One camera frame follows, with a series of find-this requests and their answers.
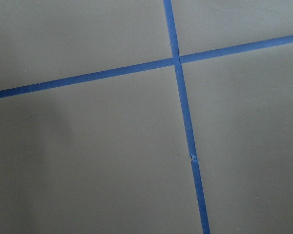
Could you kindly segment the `long blue tape strip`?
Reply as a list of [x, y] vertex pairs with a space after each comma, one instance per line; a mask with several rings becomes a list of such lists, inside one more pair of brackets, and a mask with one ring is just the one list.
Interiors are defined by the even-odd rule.
[[[252, 51], [252, 50], [270, 48], [270, 47], [275, 47], [275, 46], [280, 46], [280, 45], [290, 44], [290, 43], [293, 43], [293, 35], [183, 55], [183, 56], [180, 56], [179, 61], [182, 64], [184, 64], [184, 63], [200, 61], [200, 60], [205, 60], [210, 58], [222, 57], [222, 56], [231, 55], [231, 54], [243, 53], [243, 52]], [[62, 79], [57, 79], [52, 81], [30, 84], [30, 85], [21, 86], [21, 87], [0, 90], [0, 98], [12, 97], [12, 96], [22, 95], [26, 93], [43, 91], [47, 89], [58, 88], [58, 87], [63, 87], [63, 86], [68, 86], [68, 85], [73, 85], [73, 84], [78, 84], [78, 83], [83, 83], [88, 81], [94, 81], [94, 80], [99, 80], [104, 78], [111, 78], [111, 77], [132, 74], [132, 73], [137, 73], [137, 72], [142, 72], [147, 70], [153, 70], [153, 69], [158, 69], [158, 68], [163, 68], [163, 67], [168, 67], [173, 65], [174, 65], [174, 59], [167, 58], [162, 60], [146, 62], [142, 64], [135, 64], [135, 65], [121, 67], [121, 68], [99, 71], [99, 72], [85, 74], [85, 75], [79, 75], [79, 76], [74, 76], [69, 78], [62, 78]]]

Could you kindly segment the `crossing blue tape strip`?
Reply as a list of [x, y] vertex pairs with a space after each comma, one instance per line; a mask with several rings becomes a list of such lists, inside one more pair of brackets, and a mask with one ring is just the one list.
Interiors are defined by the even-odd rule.
[[174, 69], [176, 74], [179, 100], [181, 104], [184, 127], [186, 132], [188, 152], [189, 152], [189, 157], [191, 158], [191, 168], [192, 168], [193, 180], [195, 185], [202, 231], [204, 234], [209, 234], [210, 226], [209, 226], [208, 212], [206, 208], [206, 201], [204, 196], [204, 189], [203, 189], [203, 183], [201, 178], [199, 159], [197, 156], [193, 126], [191, 122], [191, 115], [190, 115], [190, 110], [188, 105], [188, 96], [187, 96], [184, 72], [183, 72], [183, 67], [182, 67], [180, 54], [179, 54], [179, 43], [178, 43], [176, 26], [175, 26], [173, 7], [172, 7], [172, 2], [170, 0], [164, 1], [164, 10], [165, 10], [166, 21], [167, 21], [167, 29], [169, 34], [172, 59], [173, 59]]

